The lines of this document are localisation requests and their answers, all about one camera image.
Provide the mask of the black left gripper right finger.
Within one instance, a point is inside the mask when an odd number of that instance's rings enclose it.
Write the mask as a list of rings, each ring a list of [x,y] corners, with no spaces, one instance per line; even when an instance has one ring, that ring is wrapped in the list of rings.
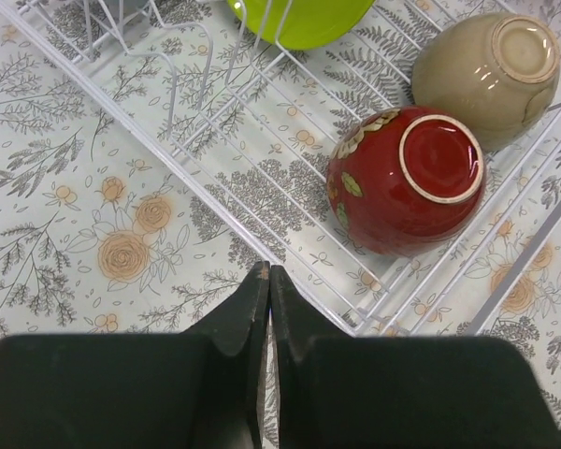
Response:
[[[355,338],[269,271],[283,448],[561,448],[534,373],[492,337]]]

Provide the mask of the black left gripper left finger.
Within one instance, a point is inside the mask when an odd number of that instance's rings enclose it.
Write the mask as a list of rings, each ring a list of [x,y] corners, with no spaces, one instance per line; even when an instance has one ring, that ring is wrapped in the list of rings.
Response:
[[[258,448],[269,265],[180,333],[0,340],[0,448]]]

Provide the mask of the dark red bowl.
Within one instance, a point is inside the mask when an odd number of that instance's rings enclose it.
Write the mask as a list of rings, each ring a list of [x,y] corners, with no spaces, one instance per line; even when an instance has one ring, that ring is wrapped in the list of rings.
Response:
[[[411,257],[437,248],[476,215],[486,185],[471,131],[436,109],[378,112],[336,146],[326,172],[332,211],[366,249]]]

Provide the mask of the beige ceramic bowl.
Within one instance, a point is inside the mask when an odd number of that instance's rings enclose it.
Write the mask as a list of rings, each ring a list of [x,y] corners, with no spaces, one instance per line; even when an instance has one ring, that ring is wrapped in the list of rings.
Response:
[[[463,123],[485,152],[499,152],[551,106],[560,67],[561,50],[545,23],[486,13],[445,29],[420,51],[411,93],[416,105]]]

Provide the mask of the lime green plate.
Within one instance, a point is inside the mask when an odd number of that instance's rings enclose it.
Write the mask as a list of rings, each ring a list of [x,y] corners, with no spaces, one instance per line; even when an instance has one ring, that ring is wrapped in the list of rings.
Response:
[[[305,51],[347,34],[373,4],[373,0],[251,0],[230,1],[228,6],[265,42]]]

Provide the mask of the grey ceramic mug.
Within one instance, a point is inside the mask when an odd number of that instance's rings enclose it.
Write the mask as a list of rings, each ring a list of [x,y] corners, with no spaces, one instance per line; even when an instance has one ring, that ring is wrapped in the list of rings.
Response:
[[[105,0],[109,12],[118,20],[119,16],[128,16],[150,3],[149,0]]]

